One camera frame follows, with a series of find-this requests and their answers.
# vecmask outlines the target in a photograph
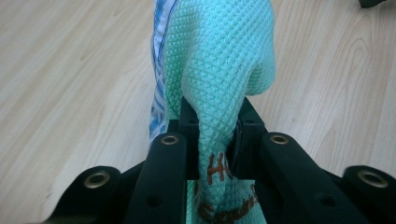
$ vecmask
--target textured fabric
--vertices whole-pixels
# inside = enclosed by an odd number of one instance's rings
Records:
[[[159,54],[166,118],[178,119],[183,95],[200,128],[200,180],[189,182],[188,221],[263,223],[253,182],[231,176],[225,150],[244,96],[274,80],[271,3],[179,0],[170,12]]]
[[[151,54],[156,79],[154,100],[151,105],[149,124],[150,143],[156,136],[166,131],[165,100],[163,95],[163,43],[168,22],[177,0],[157,0],[154,11],[154,31],[151,38]]]

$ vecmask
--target wood grain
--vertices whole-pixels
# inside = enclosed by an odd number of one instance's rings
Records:
[[[396,176],[396,2],[273,0],[270,131],[340,175]],[[38,222],[96,165],[146,158],[152,1],[0,1],[0,223]]]

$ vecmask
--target turquoise cloth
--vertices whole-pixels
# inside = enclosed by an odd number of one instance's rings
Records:
[[[200,180],[189,183],[192,223],[264,223],[252,181],[231,176],[225,151],[245,95],[275,77],[269,0],[179,0],[164,43],[168,119],[182,95],[199,119]]]

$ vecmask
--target light wood surface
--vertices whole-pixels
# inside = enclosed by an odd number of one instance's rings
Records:
[[[251,101],[341,175],[396,176],[396,1],[273,0],[277,77]],[[0,223],[47,218],[82,171],[146,158],[152,1],[0,1]]]

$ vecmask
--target screw hole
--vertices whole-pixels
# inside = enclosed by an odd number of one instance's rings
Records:
[[[279,145],[286,145],[289,142],[287,138],[280,135],[272,135],[270,139],[271,141]]]
[[[84,181],[87,189],[97,189],[105,185],[110,179],[110,175],[106,171],[99,171],[88,176]]]
[[[381,175],[378,175],[374,172],[362,170],[358,172],[358,177],[363,181],[364,183],[371,185],[373,187],[379,188],[379,189],[384,189],[387,188],[389,183],[384,177]]]
[[[335,199],[330,195],[321,192],[317,194],[316,199],[321,205],[335,207]]]
[[[149,207],[158,207],[163,203],[163,199],[158,195],[150,195],[147,199],[147,205]]]
[[[173,136],[173,135],[168,135],[165,136],[161,139],[161,142],[165,145],[173,145],[176,144],[178,142],[178,137]]]

